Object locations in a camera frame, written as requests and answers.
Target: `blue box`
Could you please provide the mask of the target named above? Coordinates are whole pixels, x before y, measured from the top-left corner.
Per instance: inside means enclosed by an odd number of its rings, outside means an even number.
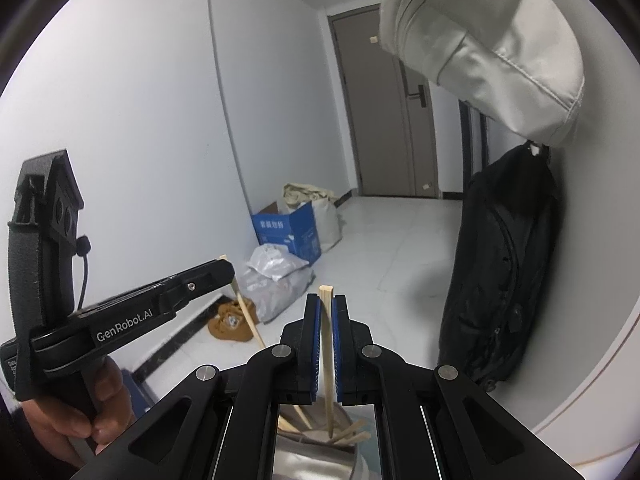
[[[279,214],[278,205],[274,202],[251,218],[260,245],[286,245],[291,254],[310,264],[320,257],[320,241],[311,202],[288,215]]]

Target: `hand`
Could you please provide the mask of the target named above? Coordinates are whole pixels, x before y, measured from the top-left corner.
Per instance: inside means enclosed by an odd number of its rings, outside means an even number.
[[[84,465],[67,437],[91,436],[100,453],[135,420],[131,396],[122,383],[122,373],[110,357],[95,376],[94,393],[102,411],[93,425],[86,415],[53,397],[39,397],[22,404],[24,415],[36,439],[54,457],[76,467]]]

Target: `black backpack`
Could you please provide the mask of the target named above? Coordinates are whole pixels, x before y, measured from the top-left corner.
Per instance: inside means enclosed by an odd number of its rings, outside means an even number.
[[[520,363],[559,229],[548,148],[531,143],[477,173],[466,192],[440,328],[439,365],[486,391]]]

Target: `brown door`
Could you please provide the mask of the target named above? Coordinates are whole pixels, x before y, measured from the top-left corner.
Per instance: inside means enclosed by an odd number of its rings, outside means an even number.
[[[436,197],[429,86],[382,50],[379,22],[371,7],[332,18],[360,191]]]

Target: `marble floor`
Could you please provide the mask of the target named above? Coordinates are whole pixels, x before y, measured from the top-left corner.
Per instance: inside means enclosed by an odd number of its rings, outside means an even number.
[[[462,202],[354,197],[338,210],[343,240],[314,264],[319,285],[345,294],[352,319],[369,325],[373,340],[407,362],[433,367],[440,318],[449,287]],[[258,325],[267,346],[302,317],[299,298],[269,324]],[[220,341],[206,327],[146,379],[156,397],[167,394],[202,364],[223,370],[244,364],[259,348]]]

